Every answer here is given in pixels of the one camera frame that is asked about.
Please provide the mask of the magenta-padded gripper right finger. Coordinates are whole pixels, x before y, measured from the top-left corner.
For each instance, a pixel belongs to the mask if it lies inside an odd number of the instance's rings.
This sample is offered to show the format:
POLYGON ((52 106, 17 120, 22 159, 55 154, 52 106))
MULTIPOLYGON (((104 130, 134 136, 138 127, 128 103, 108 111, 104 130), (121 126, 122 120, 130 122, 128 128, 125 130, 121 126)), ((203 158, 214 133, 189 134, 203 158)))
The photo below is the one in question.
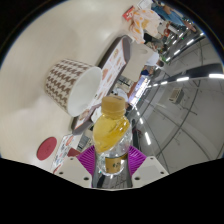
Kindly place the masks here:
POLYGON ((129 148, 128 169, 134 188, 143 187, 168 175, 155 156, 146 156, 133 146, 129 148))

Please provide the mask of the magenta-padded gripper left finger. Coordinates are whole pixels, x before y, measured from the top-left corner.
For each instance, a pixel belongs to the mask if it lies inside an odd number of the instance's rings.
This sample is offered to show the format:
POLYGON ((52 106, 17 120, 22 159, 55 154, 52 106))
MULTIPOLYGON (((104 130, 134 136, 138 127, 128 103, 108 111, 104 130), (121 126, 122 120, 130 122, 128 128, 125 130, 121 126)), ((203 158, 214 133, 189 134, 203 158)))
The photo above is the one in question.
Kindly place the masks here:
POLYGON ((95 171, 95 151, 91 146, 74 157, 68 157, 54 174, 84 188, 92 187, 95 171))

